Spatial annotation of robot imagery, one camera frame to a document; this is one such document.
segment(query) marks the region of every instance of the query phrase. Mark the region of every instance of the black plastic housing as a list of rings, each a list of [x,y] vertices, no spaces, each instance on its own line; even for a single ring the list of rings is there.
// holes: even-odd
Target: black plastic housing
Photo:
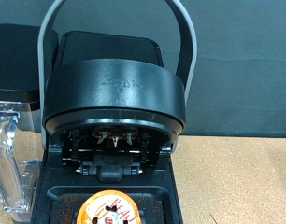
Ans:
[[[39,109],[39,29],[35,26],[0,24],[0,101],[27,103],[32,110]],[[55,32],[52,33],[51,44],[51,48],[58,48]]]
[[[171,151],[159,151],[166,143],[170,147],[184,129],[183,84],[162,65],[159,47],[147,39],[82,32],[64,36],[57,70],[48,82],[45,97],[43,125],[49,148],[44,156],[32,224],[74,223],[81,205],[105,189],[130,195],[148,224],[183,223]],[[107,78],[118,80],[107,82]],[[143,83],[141,87],[147,88],[133,86],[134,83]],[[96,144],[91,131],[105,127],[114,127],[117,132],[136,127],[137,134],[151,135],[161,145],[151,144],[156,150],[150,150],[148,156],[154,154],[155,160],[161,159],[155,167],[143,165],[143,175],[115,178],[118,173],[77,174],[82,161],[106,157],[112,158],[109,164],[117,165],[119,161],[132,163],[129,156],[133,162],[143,158],[143,151],[138,155],[129,153],[129,148],[144,149],[140,140],[134,140],[131,146],[118,144],[118,148],[126,148],[123,153],[109,147],[106,140]],[[102,163],[103,159],[98,159],[97,165]],[[108,181],[109,176],[114,176],[114,183]]]
[[[83,35],[87,41],[90,35],[93,40],[83,42]],[[54,142],[61,144],[64,133],[86,125],[152,128],[168,136],[168,145],[183,132],[183,83],[159,66],[162,63],[155,65],[161,54],[154,42],[76,32],[69,33],[64,41],[65,48],[72,49],[65,49],[58,56],[57,67],[48,82],[43,114],[43,125]],[[95,55],[94,45],[90,43],[101,45],[99,50],[104,46],[106,53]],[[149,50],[145,52],[141,44]],[[152,47],[154,52],[148,57]]]

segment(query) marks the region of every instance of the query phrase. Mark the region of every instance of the wooden countertop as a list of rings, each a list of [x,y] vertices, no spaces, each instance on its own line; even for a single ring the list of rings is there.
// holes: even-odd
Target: wooden countertop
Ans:
[[[286,223],[286,139],[182,136],[172,158],[185,224]]]

